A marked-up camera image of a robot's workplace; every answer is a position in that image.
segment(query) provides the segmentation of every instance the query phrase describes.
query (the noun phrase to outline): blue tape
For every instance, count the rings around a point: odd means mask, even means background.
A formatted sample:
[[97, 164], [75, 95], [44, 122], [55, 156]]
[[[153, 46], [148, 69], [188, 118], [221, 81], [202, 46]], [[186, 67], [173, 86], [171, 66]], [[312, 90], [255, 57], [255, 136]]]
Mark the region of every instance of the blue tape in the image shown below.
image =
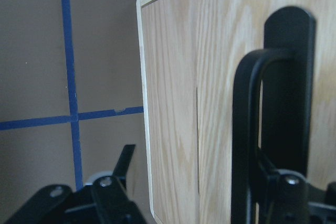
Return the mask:
[[67, 65], [67, 78], [68, 78], [68, 94], [69, 94], [69, 108], [70, 115], [76, 117], [76, 122], [71, 123], [71, 136], [72, 136], [72, 152], [73, 164], [75, 167], [75, 181], [76, 190], [83, 187], [83, 173], [82, 161], [79, 141], [79, 123], [78, 123], [78, 105], [76, 97], [76, 83], [75, 83], [75, 58], [72, 46], [72, 25], [71, 25], [71, 9], [70, 0], [62, 1], [62, 15], [63, 15], [63, 31], [64, 31], [64, 44], [65, 44], [65, 57]]
[[0, 131], [18, 129], [18, 128], [26, 128], [26, 127], [34, 127], [34, 126], [42, 126], [42, 125], [51, 125], [51, 124], [59, 124], [59, 123], [70, 123], [76, 121], [77, 118], [68, 115], [62, 116], [52, 116], [49, 118], [34, 118], [34, 119], [24, 119], [17, 121], [9, 121], [0, 123]]
[[115, 110], [103, 110], [103, 111], [94, 111], [94, 112], [84, 112], [78, 114], [79, 120], [88, 120], [95, 118], [107, 118], [110, 116], [118, 116], [118, 115], [129, 115], [129, 114], [137, 114], [143, 113], [143, 106], [140, 107], [131, 107], [126, 108], [123, 111], [115, 111]]

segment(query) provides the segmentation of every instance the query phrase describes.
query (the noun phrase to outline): white edge trim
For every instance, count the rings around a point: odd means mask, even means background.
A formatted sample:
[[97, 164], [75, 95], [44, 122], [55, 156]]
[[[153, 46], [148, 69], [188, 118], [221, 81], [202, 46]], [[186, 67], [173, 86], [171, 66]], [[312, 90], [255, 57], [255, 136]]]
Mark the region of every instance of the white edge trim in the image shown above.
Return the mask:
[[143, 29], [142, 29], [142, 16], [141, 9], [156, 0], [136, 0], [136, 11], [138, 21], [138, 34], [139, 34], [139, 48], [140, 48], [140, 65], [141, 65], [141, 81], [142, 81], [142, 99], [143, 99], [143, 114], [145, 124], [145, 139], [146, 139], [146, 155], [147, 155], [147, 170], [148, 170], [148, 188], [149, 188], [149, 201], [151, 213], [158, 224], [162, 224], [162, 221], [155, 214], [153, 208], [153, 186], [152, 186], [152, 162], [151, 162], [151, 145], [149, 134], [149, 113], [148, 113], [148, 100], [147, 100], [147, 79], [146, 79], [146, 64], [145, 64], [145, 50], [143, 41]]

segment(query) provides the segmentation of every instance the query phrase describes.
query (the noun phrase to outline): screw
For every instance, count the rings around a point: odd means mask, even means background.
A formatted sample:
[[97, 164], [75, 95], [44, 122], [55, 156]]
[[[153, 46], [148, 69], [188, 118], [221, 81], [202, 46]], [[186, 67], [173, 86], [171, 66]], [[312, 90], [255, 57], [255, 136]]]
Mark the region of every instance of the screw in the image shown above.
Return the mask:
[[56, 186], [54, 190], [50, 192], [50, 196], [52, 198], [55, 198], [57, 196], [60, 196], [63, 193], [63, 188], [61, 186]]
[[106, 187], [112, 184], [111, 177], [104, 177], [99, 182], [100, 186]]
[[285, 180], [290, 185], [297, 185], [300, 182], [300, 180], [297, 177], [293, 176], [293, 175], [286, 176]]

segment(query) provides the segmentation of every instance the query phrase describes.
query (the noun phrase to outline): wooden cabinet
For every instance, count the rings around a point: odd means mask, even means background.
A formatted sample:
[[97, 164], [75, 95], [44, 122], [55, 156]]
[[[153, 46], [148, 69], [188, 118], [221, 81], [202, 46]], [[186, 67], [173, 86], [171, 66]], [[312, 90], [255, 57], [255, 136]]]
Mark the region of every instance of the wooden cabinet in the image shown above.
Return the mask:
[[336, 181], [336, 0], [138, 0], [151, 210], [158, 223], [229, 223], [236, 68], [267, 17], [317, 20], [308, 180]]

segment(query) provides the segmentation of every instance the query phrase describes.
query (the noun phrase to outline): gray floor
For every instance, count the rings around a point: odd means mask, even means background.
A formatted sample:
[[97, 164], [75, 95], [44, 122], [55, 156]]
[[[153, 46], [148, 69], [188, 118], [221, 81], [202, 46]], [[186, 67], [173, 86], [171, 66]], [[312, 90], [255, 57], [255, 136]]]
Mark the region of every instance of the gray floor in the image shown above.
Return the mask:
[[[142, 106], [136, 0], [71, 0], [79, 112]], [[61, 0], [0, 0], [0, 123], [69, 115]], [[149, 212], [143, 114], [79, 122], [84, 181], [137, 145], [133, 198]], [[0, 223], [48, 184], [75, 189], [69, 123], [0, 129]]]

